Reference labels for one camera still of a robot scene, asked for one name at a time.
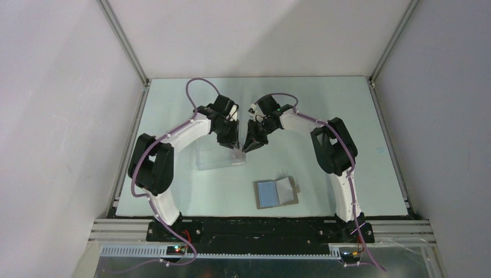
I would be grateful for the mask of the credit card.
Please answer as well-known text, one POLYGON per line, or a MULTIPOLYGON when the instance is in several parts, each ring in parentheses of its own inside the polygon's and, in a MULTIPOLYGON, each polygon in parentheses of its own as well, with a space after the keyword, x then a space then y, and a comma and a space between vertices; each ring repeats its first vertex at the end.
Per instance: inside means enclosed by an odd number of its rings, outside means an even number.
POLYGON ((232 166, 241 166, 246 163, 246 156, 240 149, 232 150, 232 166))

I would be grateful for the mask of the clear plastic card box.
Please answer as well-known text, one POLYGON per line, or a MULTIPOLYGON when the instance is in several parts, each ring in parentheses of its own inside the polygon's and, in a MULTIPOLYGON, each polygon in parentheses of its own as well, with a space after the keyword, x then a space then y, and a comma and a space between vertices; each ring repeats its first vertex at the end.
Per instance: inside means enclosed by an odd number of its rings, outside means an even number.
POLYGON ((196 166, 200 171, 233 167, 232 149, 215 144, 198 144, 196 166))

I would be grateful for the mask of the grey felt card holder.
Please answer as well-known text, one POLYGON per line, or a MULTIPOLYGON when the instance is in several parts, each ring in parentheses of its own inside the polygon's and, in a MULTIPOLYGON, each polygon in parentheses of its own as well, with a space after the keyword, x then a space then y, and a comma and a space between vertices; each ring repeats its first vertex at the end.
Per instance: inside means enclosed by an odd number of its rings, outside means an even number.
POLYGON ((290 206, 299 203, 300 192, 293 177, 254 182, 256 207, 258 210, 290 206))

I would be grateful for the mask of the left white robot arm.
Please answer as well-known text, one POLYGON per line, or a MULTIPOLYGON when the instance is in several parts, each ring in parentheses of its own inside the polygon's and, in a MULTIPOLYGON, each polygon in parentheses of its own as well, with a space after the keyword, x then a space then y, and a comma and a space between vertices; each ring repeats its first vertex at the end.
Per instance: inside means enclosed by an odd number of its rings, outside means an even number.
POLYGON ((196 107, 190 119, 161 137, 144 133, 137 138, 127 171, 131 193, 148 199, 156 219, 163 222, 160 233, 167 240, 176 241, 183 234, 182 224, 176 221, 181 213, 170 191, 175 154, 210 134, 216 135, 220 146, 238 150, 238 111, 238 104, 219 95, 213 103, 196 107))

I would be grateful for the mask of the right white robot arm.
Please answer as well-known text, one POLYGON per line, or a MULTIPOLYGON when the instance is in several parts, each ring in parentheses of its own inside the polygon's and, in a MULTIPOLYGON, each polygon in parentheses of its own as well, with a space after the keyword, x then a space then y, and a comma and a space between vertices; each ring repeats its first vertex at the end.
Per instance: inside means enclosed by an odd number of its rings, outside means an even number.
POLYGON ((274 94, 267 94, 251 104, 247 135, 242 151, 268 144, 268 135, 276 130, 310 134, 317 163, 329 174, 336 200, 337 235, 344 242, 362 242, 365 217, 354 185, 357 147, 340 118, 323 121, 299 112, 296 105, 281 106, 274 94))

